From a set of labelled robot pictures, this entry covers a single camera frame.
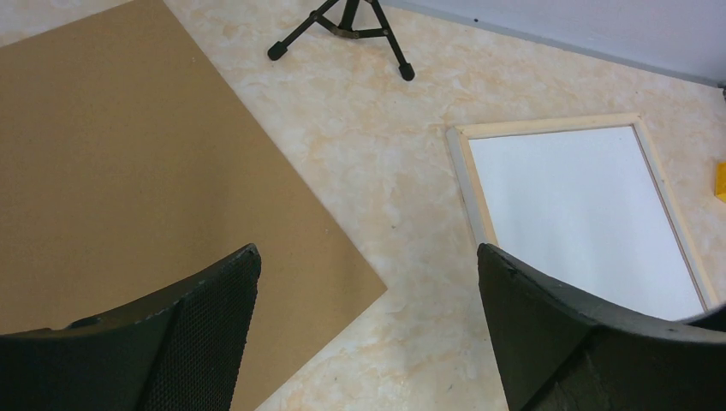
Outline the yellow rectangular block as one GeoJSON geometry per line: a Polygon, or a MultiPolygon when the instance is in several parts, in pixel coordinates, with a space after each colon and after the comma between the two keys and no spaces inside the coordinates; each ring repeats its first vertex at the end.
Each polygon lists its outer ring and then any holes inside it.
{"type": "Polygon", "coordinates": [[[726,202],[726,163],[719,163],[715,170],[714,195],[722,202],[726,202]]]}

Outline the brown cardboard backing board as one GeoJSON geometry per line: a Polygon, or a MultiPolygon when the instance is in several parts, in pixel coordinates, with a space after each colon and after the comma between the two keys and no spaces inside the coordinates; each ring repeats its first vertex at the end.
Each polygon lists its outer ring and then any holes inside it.
{"type": "Polygon", "coordinates": [[[1,331],[62,328],[249,243],[253,410],[385,285],[161,1],[1,49],[1,331]]]}

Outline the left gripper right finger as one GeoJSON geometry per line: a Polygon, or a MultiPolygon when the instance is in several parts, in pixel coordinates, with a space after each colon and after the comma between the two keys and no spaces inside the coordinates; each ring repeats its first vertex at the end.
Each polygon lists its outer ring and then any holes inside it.
{"type": "Polygon", "coordinates": [[[479,292],[512,410],[722,410],[725,309],[665,320],[477,250],[479,292]]]}

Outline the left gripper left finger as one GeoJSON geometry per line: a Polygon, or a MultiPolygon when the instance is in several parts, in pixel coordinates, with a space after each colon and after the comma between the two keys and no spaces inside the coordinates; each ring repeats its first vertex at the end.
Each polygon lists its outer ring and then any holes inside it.
{"type": "Polygon", "coordinates": [[[61,330],[2,335],[2,409],[230,409],[260,274],[248,244],[61,330]]]}

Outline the black tripod mic stand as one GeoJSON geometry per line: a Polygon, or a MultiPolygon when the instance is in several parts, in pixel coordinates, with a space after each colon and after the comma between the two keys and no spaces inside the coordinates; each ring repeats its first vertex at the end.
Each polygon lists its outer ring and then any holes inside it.
{"type": "Polygon", "coordinates": [[[282,41],[277,41],[274,45],[272,45],[267,51],[268,58],[272,61],[279,60],[288,51],[288,47],[292,45],[309,27],[313,24],[319,24],[334,36],[342,39],[357,40],[385,38],[399,64],[398,69],[401,77],[405,81],[413,80],[415,78],[414,68],[404,56],[380,2],[378,0],[366,0],[366,2],[372,7],[380,27],[362,30],[353,29],[354,19],[360,6],[359,0],[346,1],[341,20],[337,24],[334,23],[325,16],[325,13],[336,5],[338,0],[327,0],[317,9],[313,10],[309,16],[282,41]]]}

